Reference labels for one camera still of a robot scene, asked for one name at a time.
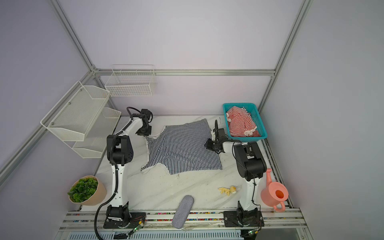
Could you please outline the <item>blue white striped tank top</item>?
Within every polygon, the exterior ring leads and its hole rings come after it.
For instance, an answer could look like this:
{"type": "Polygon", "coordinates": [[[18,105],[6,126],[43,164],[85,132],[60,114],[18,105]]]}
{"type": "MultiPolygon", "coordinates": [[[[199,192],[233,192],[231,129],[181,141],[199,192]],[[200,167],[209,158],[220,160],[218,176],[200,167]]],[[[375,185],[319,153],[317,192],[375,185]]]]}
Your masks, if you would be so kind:
{"type": "Polygon", "coordinates": [[[165,167],[170,175],[221,170],[219,155],[205,147],[211,137],[207,119],[165,126],[158,135],[145,137],[148,161],[141,172],[146,173],[155,166],[165,167]]]}

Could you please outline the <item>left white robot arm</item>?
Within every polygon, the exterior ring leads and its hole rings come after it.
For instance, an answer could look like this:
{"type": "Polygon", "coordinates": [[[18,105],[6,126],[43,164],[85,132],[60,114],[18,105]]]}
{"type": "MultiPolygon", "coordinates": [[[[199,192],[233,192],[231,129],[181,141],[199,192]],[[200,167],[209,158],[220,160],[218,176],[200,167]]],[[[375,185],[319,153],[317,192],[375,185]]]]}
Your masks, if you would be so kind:
{"type": "Polygon", "coordinates": [[[131,218],[129,201],[124,193],[125,168],[134,158],[130,136],[149,136],[152,132],[153,114],[150,110],[127,107],[127,111],[128,123],[117,133],[107,136],[107,159],[113,170],[113,192],[106,203],[108,221],[122,222],[131,218]]]}

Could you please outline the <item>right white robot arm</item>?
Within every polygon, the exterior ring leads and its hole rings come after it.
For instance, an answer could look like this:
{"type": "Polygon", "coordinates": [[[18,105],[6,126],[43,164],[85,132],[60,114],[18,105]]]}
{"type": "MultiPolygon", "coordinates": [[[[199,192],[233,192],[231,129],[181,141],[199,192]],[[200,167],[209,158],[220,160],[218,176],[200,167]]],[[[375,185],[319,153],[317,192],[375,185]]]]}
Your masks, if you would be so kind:
{"type": "Polygon", "coordinates": [[[242,143],[238,140],[212,140],[207,139],[205,147],[217,154],[225,153],[224,143],[232,143],[231,153],[236,161],[240,177],[244,179],[242,196],[239,204],[243,210],[250,211],[260,208],[255,196],[260,180],[267,171],[267,164],[257,142],[242,143]]]}

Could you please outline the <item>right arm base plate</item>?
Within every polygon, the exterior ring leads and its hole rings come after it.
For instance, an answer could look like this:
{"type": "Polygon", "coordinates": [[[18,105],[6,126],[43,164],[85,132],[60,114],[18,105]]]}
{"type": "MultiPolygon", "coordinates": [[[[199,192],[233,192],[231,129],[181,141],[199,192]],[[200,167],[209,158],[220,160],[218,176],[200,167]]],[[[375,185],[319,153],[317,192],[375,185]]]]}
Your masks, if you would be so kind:
{"type": "Polygon", "coordinates": [[[264,217],[258,209],[252,211],[224,211],[225,227],[264,227],[264,217]]]}

